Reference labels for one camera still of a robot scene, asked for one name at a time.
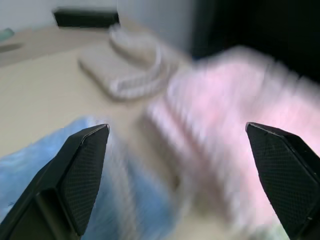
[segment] pink cloth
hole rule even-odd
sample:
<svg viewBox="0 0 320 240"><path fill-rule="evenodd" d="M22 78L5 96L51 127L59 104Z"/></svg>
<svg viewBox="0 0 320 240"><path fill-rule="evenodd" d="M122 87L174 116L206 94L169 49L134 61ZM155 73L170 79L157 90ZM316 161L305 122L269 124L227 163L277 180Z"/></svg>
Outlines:
<svg viewBox="0 0 320 240"><path fill-rule="evenodd" d="M297 79L268 58L234 50L174 79L147 110L178 166L212 200L214 185L221 189L225 215L239 228L278 221L259 181L247 122L297 134L320 153L319 101L310 97L316 87Z"/></svg>

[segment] table surface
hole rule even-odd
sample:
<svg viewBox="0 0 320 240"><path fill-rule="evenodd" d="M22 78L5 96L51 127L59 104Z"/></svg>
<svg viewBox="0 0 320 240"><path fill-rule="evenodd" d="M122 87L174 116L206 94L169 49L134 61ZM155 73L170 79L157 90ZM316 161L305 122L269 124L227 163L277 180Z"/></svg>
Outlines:
<svg viewBox="0 0 320 240"><path fill-rule="evenodd" d="M130 143L131 150L164 180L171 181L169 169L137 125L150 99L114 102L78 66L81 49L106 41L107 37L105 31L54 26L18 33L0 45L0 156L27 146L77 117L107 116ZM8 46L13 49L4 51ZM187 67L190 64L183 57L181 62ZM169 239L228 239L222 229L224 226L214 215L192 211Z"/></svg>

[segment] fabric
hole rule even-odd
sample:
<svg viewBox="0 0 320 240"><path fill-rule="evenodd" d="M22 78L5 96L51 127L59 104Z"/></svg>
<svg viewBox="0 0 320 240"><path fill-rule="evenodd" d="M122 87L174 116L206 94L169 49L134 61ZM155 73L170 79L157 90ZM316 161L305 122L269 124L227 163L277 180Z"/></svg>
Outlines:
<svg viewBox="0 0 320 240"><path fill-rule="evenodd" d="M283 228L260 184L246 123L297 134L319 154L317 92L281 63L235 48L177 76L146 117L175 153L180 172L212 202L222 199L221 209L238 231L255 236L269 229L265 239L278 239L271 229Z"/></svg>
<svg viewBox="0 0 320 240"><path fill-rule="evenodd" d="M109 30L109 46L122 59L120 65L135 65L136 72L121 77L119 73L112 74L114 69L110 66L106 68L106 65L114 61L114 56L106 53L103 44L84 49L79 62L115 99L130 100L154 95L168 85L178 68L172 54L165 52L155 39L143 33L130 33L119 26L112 26Z"/></svg>
<svg viewBox="0 0 320 240"><path fill-rule="evenodd" d="M0 158L0 221L35 174L60 150L66 139L106 123L83 117L39 141ZM100 188L84 240L158 240L176 222L174 198L168 189L118 139L112 124L106 146Z"/></svg>

